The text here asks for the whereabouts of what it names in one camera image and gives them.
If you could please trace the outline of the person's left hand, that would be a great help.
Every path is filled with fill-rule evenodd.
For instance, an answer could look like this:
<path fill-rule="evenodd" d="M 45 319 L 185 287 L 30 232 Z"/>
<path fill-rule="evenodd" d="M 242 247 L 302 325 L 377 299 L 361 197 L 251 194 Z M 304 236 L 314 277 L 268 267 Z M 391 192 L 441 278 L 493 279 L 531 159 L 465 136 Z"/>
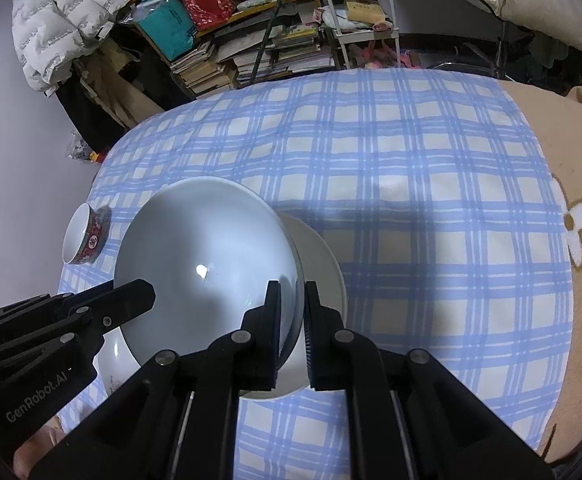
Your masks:
<path fill-rule="evenodd" d="M 58 416 L 48 422 L 14 452 L 14 474 L 19 479 L 29 478 L 35 464 L 65 436 Z"/>

